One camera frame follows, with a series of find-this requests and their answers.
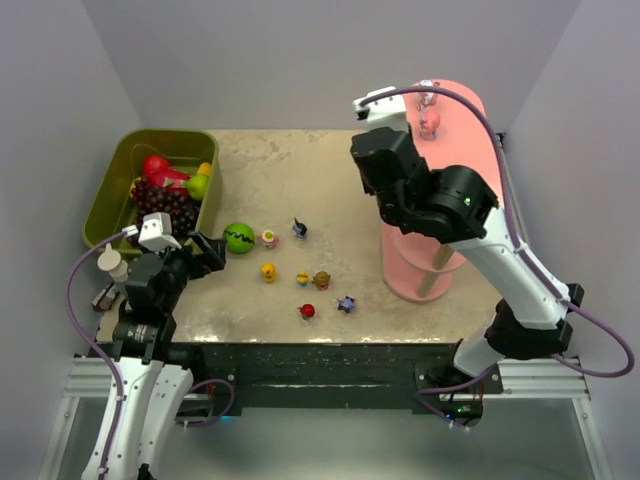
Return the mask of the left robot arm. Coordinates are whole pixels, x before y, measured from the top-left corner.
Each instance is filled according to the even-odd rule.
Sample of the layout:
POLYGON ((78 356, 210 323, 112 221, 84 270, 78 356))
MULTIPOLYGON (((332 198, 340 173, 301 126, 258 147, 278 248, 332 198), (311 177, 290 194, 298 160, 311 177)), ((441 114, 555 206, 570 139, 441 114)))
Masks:
POLYGON ((125 296, 110 351, 101 351, 112 373, 109 397, 85 479, 150 479, 179 407, 193 385, 199 353, 173 344, 173 311, 191 280, 220 271, 226 242, 198 231, 193 246, 170 247, 160 237, 132 263, 107 246, 98 258, 125 296))

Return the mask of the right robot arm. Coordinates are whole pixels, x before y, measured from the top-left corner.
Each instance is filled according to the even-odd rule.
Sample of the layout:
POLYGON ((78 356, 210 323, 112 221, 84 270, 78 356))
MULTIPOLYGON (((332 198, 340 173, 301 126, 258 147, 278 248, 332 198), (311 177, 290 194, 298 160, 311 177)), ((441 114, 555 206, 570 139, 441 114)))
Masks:
POLYGON ((350 153, 385 223, 449 246, 501 296, 489 326, 457 347, 456 370, 476 377, 504 358, 530 360, 568 349, 573 329, 565 318, 582 287, 558 281, 528 256, 479 173, 463 165, 429 169, 410 134, 389 127, 355 135, 350 153))

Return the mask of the red white figurine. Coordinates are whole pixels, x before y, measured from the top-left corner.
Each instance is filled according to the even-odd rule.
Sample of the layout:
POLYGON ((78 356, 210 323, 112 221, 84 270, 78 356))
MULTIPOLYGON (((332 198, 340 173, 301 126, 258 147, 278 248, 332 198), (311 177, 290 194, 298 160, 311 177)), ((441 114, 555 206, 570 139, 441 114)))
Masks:
MULTIPOLYGON (((432 81, 429 79, 421 80, 418 83, 418 86, 426 86, 426 87, 439 87, 440 83, 438 81, 432 81)), ((416 94, 416 108, 418 111, 426 110, 429 107, 433 106, 437 102, 438 95, 433 92, 418 92, 416 94)))

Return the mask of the pink pig figurine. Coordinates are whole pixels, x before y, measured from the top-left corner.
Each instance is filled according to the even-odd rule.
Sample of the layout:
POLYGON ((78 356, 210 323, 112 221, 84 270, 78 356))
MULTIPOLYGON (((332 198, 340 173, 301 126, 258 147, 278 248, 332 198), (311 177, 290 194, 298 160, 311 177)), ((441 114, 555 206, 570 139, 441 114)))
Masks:
POLYGON ((434 108, 422 110, 420 113, 420 136, 425 140, 435 140, 441 123, 441 116, 434 108))

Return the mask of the pink figurine with yellow hat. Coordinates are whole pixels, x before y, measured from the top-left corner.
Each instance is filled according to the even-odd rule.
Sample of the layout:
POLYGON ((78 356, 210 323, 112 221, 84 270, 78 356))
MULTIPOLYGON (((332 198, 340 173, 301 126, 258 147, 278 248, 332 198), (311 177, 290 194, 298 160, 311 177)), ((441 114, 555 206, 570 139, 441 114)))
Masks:
POLYGON ((273 230, 264 230, 260 233, 259 241, 267 249, 274 249, 279 245, 279 236, 273 230))

